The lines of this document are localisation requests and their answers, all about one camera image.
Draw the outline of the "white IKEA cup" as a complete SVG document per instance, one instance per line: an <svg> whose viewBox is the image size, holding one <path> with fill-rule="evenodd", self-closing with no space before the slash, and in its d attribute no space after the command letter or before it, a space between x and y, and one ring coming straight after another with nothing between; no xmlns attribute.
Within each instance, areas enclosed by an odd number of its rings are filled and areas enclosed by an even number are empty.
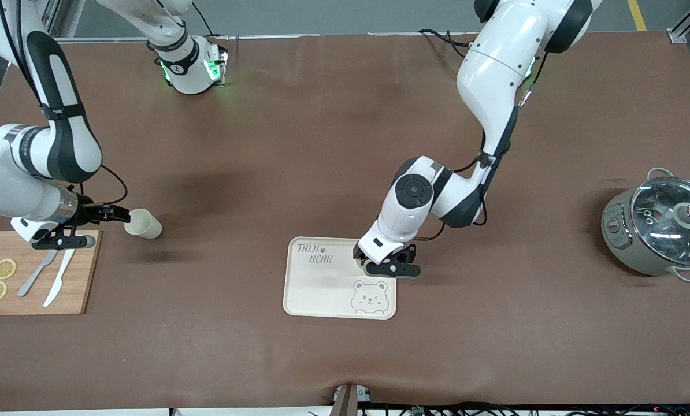
<svg viewBox="0 0 690 416"><path fill-rule="evenodd" d="M157 239L162 234L162 224L148 210L130 211L130 221L124 223L126 233L142 239Z"/></svg>

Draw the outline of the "cream bear print tray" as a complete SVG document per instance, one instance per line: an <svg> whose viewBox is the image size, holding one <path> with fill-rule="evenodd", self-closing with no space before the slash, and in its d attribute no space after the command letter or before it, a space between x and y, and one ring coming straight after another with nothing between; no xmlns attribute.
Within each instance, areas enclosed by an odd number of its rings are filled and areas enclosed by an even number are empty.
<svg viewBox="0 0 690 416"><path fill-rule="evenodd" d="M352 258L355 239L300 236L288 245L283 308L316 318L387 320L397 311L397 280L367 276Z"/></svg>

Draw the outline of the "white plastic knife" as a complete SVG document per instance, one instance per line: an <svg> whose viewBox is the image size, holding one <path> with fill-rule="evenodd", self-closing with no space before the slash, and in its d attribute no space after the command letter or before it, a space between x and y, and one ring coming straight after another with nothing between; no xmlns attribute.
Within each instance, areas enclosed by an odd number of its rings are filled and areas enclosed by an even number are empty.
<svg viewBox="0 0 690 416"><path fill-rule="evenodd" d="M63 277L65 275L65 272L66 272L73 256L75 255L75 252L76 252L75 248L68 248L67 250L65 250L62 261L60 263L60 268L58 269L58 272L57 272L55 280L52 284L51 290L50 290L49 294L47 295L46 300L44 300L44 303L42 305L42 306L44 306L44 308L47 308L48 306L50 306L52 304L52 302L55 300L55 298L57 297L57 295L59 295L59 292L63 286Z"/></svg>

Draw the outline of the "grey plastic knife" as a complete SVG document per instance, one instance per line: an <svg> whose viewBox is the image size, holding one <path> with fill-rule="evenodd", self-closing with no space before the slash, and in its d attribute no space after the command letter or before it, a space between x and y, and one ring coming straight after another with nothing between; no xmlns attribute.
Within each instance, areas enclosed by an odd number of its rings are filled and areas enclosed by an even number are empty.
<svg viewBox="0 0 690 416"><path fill-rule="evenodd" d="M25 295L28 295L30 292L31 288L34 286L34 283L36 282L36 279L38 279L39 275L44 271L44 269L49 266L53 260L57 256L57 250L50 250L47 252L46 257L42 260L42 262L39 264L38 267L32 272L30 277L27 279L26 282L22 285L22 287L18 290L17 296L22 298L25 297Z"/></svg>

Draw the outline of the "wooden cutting board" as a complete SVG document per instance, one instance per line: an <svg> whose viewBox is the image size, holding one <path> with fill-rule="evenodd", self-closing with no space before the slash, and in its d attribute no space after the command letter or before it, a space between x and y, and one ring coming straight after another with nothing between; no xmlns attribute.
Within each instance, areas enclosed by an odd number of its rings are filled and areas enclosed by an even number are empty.
<svg viewBox="0 0 690 416"><path fill-rule="evenodd" d="M0 231L0 261L11 258L17 263L14 276L2 280L7 283L9 289L5 297L0 300L0 315L84 313L101 247L102 232L83 230L81 234L92 235L97 243L92 248L76 250L63 277L63 286L59 295L50 306L44 308L42 305L59 271L64 252L57 254L53 262L42 271L28 295L20 298L17 296L18 290L47 253L34 250L13 231Z"/></svg>

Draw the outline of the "brown table cover mat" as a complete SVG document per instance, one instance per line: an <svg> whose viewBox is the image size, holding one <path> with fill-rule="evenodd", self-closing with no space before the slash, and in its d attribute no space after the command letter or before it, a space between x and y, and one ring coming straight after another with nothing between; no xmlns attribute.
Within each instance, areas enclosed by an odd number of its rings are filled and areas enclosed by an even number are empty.
<svg viewBox="0 0 690 416"><path fill-rule="evenodd" d="M607 201L651 168L690 179L690 55L593 32L549 55L488 190L488 223L420 243L389 320L283 309L300 235L357 239L398 167L462 168L481 129L459 56L421 35L250 39L186 96L140 43L63 44L124 206L88 306L0 317L0 411L283 407L340 384L404 404L690 403L690 283L622 268Z"/></svg>

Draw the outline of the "grey-green cooking pot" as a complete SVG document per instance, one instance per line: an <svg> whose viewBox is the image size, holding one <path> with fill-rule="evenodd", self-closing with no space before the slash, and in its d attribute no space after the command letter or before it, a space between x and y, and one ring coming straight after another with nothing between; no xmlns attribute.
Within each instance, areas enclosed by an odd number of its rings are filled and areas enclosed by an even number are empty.
<svg viewBox="0 0 690 416"><path fill-rule="evenodd" d="M652 168L649 169L644 182L658 176L675 175L665 168ZM607 248L615 258L633 271L654 277L671 274L680 281L690 283L690 266L681 266L659 257L646 247L635 231L632 221L631 200L638 187L631 188L612 198L604 208L600 229Z"/></svg>

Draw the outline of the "glass pot lid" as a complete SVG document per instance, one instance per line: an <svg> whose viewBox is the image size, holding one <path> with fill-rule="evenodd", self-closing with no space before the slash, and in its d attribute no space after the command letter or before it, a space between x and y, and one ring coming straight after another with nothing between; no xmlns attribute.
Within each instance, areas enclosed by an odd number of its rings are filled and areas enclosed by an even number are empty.
<svg viewBox="0 0 690 416"><path fill-rule="evenodd" d="M690 266L690 181L652 177L631 198L633 227L646 247L671 263Z"/></svg>

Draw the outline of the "grey metal table bracket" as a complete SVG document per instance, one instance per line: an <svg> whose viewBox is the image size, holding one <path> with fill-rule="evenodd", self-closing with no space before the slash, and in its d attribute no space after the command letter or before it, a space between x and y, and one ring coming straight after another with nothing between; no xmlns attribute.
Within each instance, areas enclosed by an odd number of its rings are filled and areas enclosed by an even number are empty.
<svg viewBox="0 0 690 416"><path fill-rule="evenodd" d="M337 387L329 416L369 416L371 389L365 385L343 384Z"/></svg>

